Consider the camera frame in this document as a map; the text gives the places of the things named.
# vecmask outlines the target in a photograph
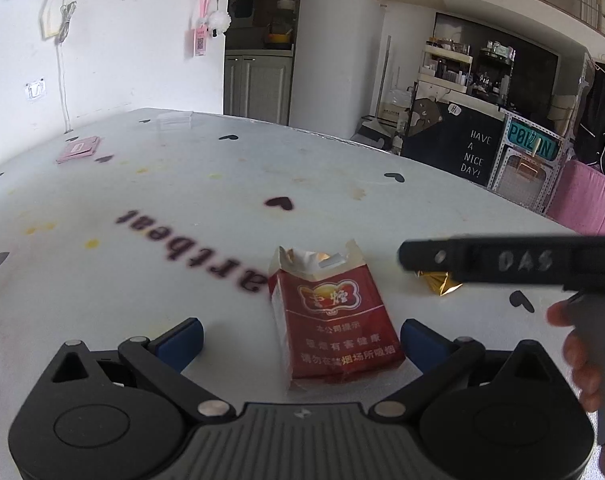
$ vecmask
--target pink sofa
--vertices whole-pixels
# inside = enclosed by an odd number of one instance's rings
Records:
[[[569,161],[547,216],[582,235],[605,235],[605,176],[577,160]]]

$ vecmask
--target red cigarette pack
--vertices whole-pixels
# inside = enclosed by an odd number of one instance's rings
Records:
[[[363,254],[285,250],[269,272],[271,303],[290,382],[341,383],[398,367],[401,344]]]

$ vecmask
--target teal sign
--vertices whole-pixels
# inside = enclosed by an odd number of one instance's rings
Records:
[[[552,139],[535,128],[520,123],[517,119],[511,120],[507,139],[530,153],[534,151],[538,139],[540,139],[540,146],[538,146],[536,152],[537,156],[551,162],[558,155],[559,143],[556,139]]]

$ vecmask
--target cabinet door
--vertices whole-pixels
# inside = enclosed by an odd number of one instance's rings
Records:
[[[226,56],[224,59],[224,96],[222,109],[225,115],[240,115],[240,65],[242,59]]]
[[[242,60],[242,117],[284,124],[289,122],[292,58],[244,56]]]

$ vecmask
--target pink card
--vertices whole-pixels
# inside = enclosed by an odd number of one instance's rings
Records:
[[[56,162],[60,164],[74,158],[93,155],[96,153],[99,142],[100,137],[87,137],[86,139],[74,140],[67,145],[60,157],[56,159]]]

